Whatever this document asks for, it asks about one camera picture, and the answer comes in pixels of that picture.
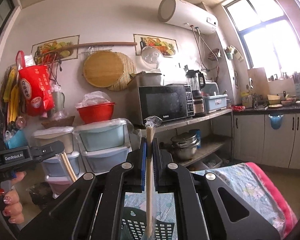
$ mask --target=stacked pot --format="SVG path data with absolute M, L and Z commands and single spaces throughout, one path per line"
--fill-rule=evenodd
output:
M 200 144 L 196 135 L 188 132 L 172 137 L 171 141 L 173 153 L 182 161 L 191 160 Z

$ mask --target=microwave control panel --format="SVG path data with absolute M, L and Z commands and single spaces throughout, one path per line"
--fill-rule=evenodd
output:
M 187 100 L 187 116 L 194 116 L 191 87 L 185 86 L 185 91 Z

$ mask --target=wall decoration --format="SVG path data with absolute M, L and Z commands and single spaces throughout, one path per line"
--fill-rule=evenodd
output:
M 178 46 L 176 40 L 163 37 L 149 36 L 143 34 L 134 34 L 134 42 L 137 43 L 136 56 L 141 55 L 141 50 L 145 46 L 152 46 L 160 50 L 164 57 L 174 57 L 178 54 Z
M 79 37 L 80 35 L 68 36 L 34 44 L 31 49 L 31 54 L 34 56 L 37 49 L 39 49 L 40 53 L 42 54 L 54 49 L 60 49 L 64 46 L 79 44 Z M 60 52 L 60 56 L 61 60 L 76 59 L 78 58 L 78 49 L 64 50 Z

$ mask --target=pink fabric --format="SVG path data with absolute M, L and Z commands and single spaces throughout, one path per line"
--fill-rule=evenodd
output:
M 273 184 L 273 182 L 268 178 L 268 176 L 264 173 L 264 171 L 257 166 L 255 163 L 246 163 L 258 176 L 260 181 L 266 187 L 266 189 L 271 194 L 273 200 L 277 203 L 278 207 L 282 210 L 285 219 L 286 219 L 286 227 L 284 230 L 284 237 L 286 237 L 293 229 L 295 224 L 297 223 L 297 217 L 281 195 L 280 191 L 277 187 Z

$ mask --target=red bag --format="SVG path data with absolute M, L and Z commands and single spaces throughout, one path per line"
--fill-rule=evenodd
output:
M 31 116 L 41 115 L 54 107 L 46 66 L 26 66 L 23 51 L 18 51 L 20 85 L 26 99 L 26 111 Z

